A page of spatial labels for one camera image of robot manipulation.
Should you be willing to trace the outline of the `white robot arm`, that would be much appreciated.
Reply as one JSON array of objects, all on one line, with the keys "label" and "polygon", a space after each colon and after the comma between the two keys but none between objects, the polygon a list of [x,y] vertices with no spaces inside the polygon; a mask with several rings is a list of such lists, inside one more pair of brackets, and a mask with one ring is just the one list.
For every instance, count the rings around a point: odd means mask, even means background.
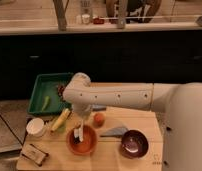
[{"label": "white robot arm", "polygon": [[77,73],[63,98],[79,115],[93,104],[163,113],[162,171],[202,171],[202,83],[93,86],[87,74]]}]

